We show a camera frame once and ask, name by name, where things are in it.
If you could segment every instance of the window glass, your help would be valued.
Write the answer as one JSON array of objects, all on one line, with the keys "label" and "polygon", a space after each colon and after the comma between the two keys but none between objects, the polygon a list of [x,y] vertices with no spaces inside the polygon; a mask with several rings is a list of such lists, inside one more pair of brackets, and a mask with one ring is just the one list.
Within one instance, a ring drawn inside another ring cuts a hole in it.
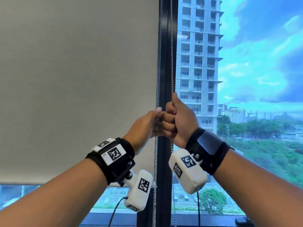
[{"label": "window glass", "polygon": [[[302,0],[179,0],[175,80],[200,127],[301,188],[302,10]],[[173,186],[177,215],[196,214],[196,194]],[[202,214],[244,214],[211,176],[199,194]]]},{"label": "window glass", "polygon": [[[33,185],[0,185],[0,210],[11,205],[12,203],[19,200],[24,195],[29,194],[34,191],[39,186]],[[108,225],[108,223],[103,223],[103,221],[108,221],[114,208],[116,207],[118,201],[125,197],[128,192],[128,188],[124,187],[108,187],[96,204],[91,209],[89,215],[83,221],[84,224],[90,225]],[[122,201],[118,206],[115,215],[126,214],[123,216],[124,221],[120,221],[121,225],[124,224],[135,224],[136,222],[136,212],[126,208],[124,202]]]}]

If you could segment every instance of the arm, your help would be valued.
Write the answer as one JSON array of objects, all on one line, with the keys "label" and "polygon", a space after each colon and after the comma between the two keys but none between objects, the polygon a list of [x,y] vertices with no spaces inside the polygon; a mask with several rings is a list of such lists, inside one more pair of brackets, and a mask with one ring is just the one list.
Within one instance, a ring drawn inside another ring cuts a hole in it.
[{"label": "arm", "polygon": [[[151,137],[172,137],[172,132],[158,126],[160,117],[161,108],[148,112],[123,137],[136,155]],[[99,166],[85,159],[2,210],[0,226],[79,226],[107,185]]]},{"label": "arm", "polygon": [[213,175],[256,226],[301,226],[303,191],[229,150]]}]

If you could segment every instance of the black cable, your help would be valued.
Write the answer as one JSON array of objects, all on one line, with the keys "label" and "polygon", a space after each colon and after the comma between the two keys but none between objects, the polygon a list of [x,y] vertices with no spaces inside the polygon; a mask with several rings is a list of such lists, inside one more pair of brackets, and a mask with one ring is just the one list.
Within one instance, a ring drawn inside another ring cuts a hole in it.
[{"label": "black cable", "polygon": [[199,221],[199,227],[200,225],[200,201],[199,201],[199,192],[197,192],[197,199],[198,199],[198,221]]},{"label": "black cable", "polygon": [[110,227],[110,226],[111,226],[111,223],[112,223],[114,214],[115,214],[116,209],[118,208],[120,202],[121,202],[123,199],[127,199],[127,198],[128,198],[128,197],[123,197],[123,198],[120,199],[120,201],[118,202],[118,204],[116,205],[116,207],[115,207],[115,209],[114,209],[114,212],[113,212],[113,214],[112,214],[112,216],[111,216],[111,219],[109,220],[109,223],[108,223],[108,226],[107,226],[107,227]]}]

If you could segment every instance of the blue sky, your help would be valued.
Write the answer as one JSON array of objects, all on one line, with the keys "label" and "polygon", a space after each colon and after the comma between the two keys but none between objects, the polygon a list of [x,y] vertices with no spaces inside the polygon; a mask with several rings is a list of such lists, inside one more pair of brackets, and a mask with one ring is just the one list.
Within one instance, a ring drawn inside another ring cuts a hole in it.
[{"label": "blue sky", "polygon": [[222,0],[218,103],[303,118],[303,0]]}]

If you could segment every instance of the forearm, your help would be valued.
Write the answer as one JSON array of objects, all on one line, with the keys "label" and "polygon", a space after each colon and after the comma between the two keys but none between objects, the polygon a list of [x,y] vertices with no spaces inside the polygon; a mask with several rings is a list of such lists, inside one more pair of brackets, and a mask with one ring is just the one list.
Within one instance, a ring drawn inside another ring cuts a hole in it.
[{"label": "forearm", "polygon": [[78,226],[107,187],[85,159],[0,212],[1,226]]},{"label": "forearm", "polygon": [[301,225],[302,190],[233,150],[213,176],[256,226]]}]

